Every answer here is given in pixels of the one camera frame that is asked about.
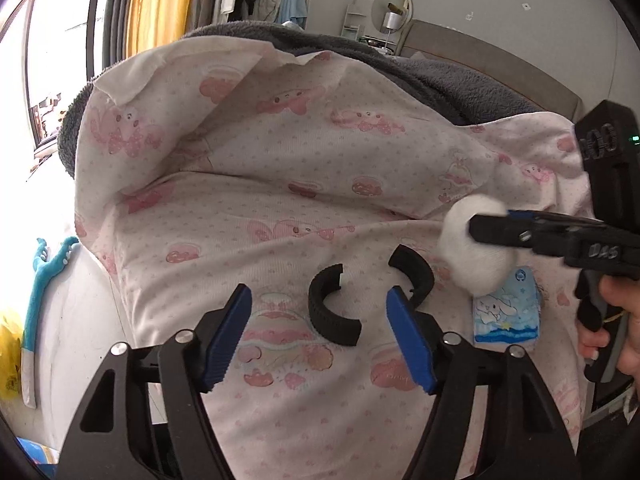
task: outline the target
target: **blue tissue package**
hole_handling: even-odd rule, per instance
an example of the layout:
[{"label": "blue tissue package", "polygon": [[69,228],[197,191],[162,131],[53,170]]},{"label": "blue tissue package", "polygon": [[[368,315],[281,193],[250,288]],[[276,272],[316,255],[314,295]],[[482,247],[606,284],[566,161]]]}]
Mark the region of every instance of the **blue tissue package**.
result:
[{"label": "blue tissue package", "polygon": [[517,267],[498,290],[473,299],[476,346],[533,350],[540,336],[541,295],[530,267]]}]

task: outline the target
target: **gray upholstered headboard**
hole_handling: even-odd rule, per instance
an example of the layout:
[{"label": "gray upholstered headboard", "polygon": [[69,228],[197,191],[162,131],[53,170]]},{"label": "gray upholstered headboard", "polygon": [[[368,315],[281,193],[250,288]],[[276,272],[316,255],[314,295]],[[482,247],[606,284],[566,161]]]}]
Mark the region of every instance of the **gray upholstered headboard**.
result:
[{"label": "gray upholstered headboard", "polygon": [[411,57],[417,51],[429,59],[453,61],[492,77],[541,108],[569,120],[582,117],[582,101],[548,74],[506,50],[462,32],[411,20],[396,52]]}]

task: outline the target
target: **metal screw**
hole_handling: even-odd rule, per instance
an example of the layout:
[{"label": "metal screw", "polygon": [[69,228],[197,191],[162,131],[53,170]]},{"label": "metal screw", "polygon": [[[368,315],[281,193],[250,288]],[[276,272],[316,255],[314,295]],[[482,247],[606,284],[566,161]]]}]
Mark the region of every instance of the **metal screw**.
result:
[{"label": "metal screw", "polygon": [[520,345],[511,345],[509,347],[509,355],[518,359],[524,357],[527,354],[525,349]]},{"label": "metal screw", "polygon": [[127,351],[129,346],[126,343],[116,343],[111,347],[111,353],[113,355],[122,355]]},{"label": "metal screw", "polygon": [[447,332],[444,336],[442,336],[442,340],[445,344],[451,346],[459,345],[462,342],[462,338],[455,332]]},{"label": "metal screw", "polygon": [[193,341],[193,330],[180,330],[175,335],[175,340],[181,344],[190,343]]}]

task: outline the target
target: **gray fuzzy blanket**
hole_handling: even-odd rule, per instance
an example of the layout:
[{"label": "gray fuzzy blanket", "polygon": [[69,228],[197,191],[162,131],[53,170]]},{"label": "gray fuzzy blanket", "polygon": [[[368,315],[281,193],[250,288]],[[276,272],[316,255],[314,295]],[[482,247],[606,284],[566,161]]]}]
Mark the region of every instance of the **gray fuzzy blanket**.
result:
[{"label": "gray fuzzy blanket", "polygon": [[[295,56],[331,50],[368,64],[457,126],[487,123],[542,110],[501,83],[470,68],[444,61],[382,56],[363,43],[345,38],[307,34],[263,22],[209,25],[190,32],[185,38],[195,36],[233,36],[269,41],[278,50]],[[74,176],[76,166],[80,121],[92,90],[93,84],[89,82],[78,94],[58,134],[60,160],[71,176]]]}]

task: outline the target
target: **white fluffy ball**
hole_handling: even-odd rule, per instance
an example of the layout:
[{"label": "white fluffy ball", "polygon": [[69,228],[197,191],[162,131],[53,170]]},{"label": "white fluffy ball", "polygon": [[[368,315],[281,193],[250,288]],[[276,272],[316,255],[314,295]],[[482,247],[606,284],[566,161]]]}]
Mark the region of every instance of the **white fluffy ball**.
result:
[{"label": "white fluffy ball", "polygon": [[516,264],[516,250],[480,244],[469,235],[473,215],[506,216],[505,205],[486,195],[467,196],[455,203],[442,225],[438,252],[449,264],[457,286],[473,296],[485,296],[499,288]]}]

